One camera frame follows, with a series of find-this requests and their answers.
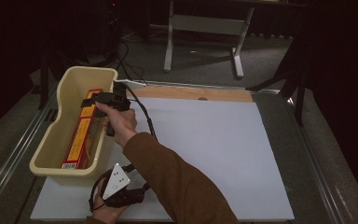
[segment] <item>cardboard box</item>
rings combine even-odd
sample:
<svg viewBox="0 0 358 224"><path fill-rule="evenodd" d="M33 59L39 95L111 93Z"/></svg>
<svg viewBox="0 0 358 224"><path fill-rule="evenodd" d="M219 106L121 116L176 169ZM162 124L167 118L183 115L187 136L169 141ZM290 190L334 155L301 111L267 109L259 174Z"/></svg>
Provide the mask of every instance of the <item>cardboard box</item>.
<svg viewBox="0 0 358 224"><path fill-rule="evenodd" d="M86 99L91 98L93 93L102 91L102 89L89 90ZM62 169L86 169L90 166L92 144L100 125L100 119L94 117L95 111L95 105L82 108L70 145L62 162Z"/></svg>

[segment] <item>dark background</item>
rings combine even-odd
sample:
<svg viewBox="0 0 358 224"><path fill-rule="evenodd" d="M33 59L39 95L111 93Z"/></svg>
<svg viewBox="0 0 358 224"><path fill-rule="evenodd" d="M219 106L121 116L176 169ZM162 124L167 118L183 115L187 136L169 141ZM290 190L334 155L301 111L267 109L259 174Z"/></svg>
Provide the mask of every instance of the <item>dark background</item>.
<svg viewBox="0 0 358 224"><path fill-rule="evenodd" d="M44 50L41 43L67 58L86 60L88 53L102 49L101 35L106 1L0 1L0 118L31 90L29 78L40 67ZM197 14L239 18L248 6L216 2L191 6L178 2L175 8ZM123 6L120 19L147 38L148 23L168 22L168 1L131 0ZM333 131L339 146L358 181L358 1L313 1L316 9L302 7L258 7L249 28L250 34L294 36L282 60L280 74L307 69L307 88ZM114 45L107 48L114 51ZM54 76L59 79L65 67L56 57Z"/></svg>

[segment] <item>white board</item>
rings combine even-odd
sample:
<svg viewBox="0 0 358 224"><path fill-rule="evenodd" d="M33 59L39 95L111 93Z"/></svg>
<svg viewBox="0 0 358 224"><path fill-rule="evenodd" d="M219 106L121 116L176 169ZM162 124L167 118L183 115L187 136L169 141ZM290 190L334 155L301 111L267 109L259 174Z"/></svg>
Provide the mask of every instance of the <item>white board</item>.
<svg viewBox="0 0 358 224"><path fill-rule="evenodd" d="M147 108L159 142L205 173L225 195L240 221L294 219L282 178L255 103L140 98ZM138 132L148 132L145 115L136 103ZM127 165L119 145L110 163ZM145 182L130 174L129 188ZM65 187L48 178L32 219L83 219L90 215L91 187ZM132 205L121 220L170 219L149 190L141 204Z"/></svg>

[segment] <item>brown jacket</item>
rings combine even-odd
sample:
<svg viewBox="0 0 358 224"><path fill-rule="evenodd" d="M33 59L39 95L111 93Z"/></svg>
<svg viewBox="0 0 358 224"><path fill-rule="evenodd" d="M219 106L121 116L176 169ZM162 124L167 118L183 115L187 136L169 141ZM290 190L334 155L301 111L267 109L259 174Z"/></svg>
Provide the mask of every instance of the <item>brown jacket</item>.
<svg viewBox="0 0 358 224"><path fill-rule="evenodd" d="M175 223L238 224L217 186L149 133L133 136L123 153L156 192ZM102 222L88 217L87 223Z"/></svg>

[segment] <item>controller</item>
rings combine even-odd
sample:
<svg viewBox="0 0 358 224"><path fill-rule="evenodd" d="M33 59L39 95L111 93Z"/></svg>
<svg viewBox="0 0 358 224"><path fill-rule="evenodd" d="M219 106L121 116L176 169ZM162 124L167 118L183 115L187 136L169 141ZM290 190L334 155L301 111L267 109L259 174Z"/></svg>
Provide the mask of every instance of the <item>controller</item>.
<svg viewBox="0 0 358 224"><path fill-rule="evenodd" d="M109 105L110 107L118 110L118 111L126 111L130 109L131 102L127 99L127 88L121 82L114 82L113 92L99 92L93 93L89 99L83 100L82 107L90 106L94 104L94 102L98 102L101 104ZM95 111L96 118L105 117L106 114L99 110ZM108 124L106 135L115 136L115 130L112 125Z"/></svg>
<svg viewBox="0 0 358 224"><path fill-rule="evenodd" d="M125 167L123 170L123 168L116 163L109 178L104 180L101 198L103 198L107 206L119 208L134 203L141 203L144 200L148 185L141 189L127 189L127 186L131 182L126 175L126 172L131 171L131 168L128 167L129 166Z"/></svg>

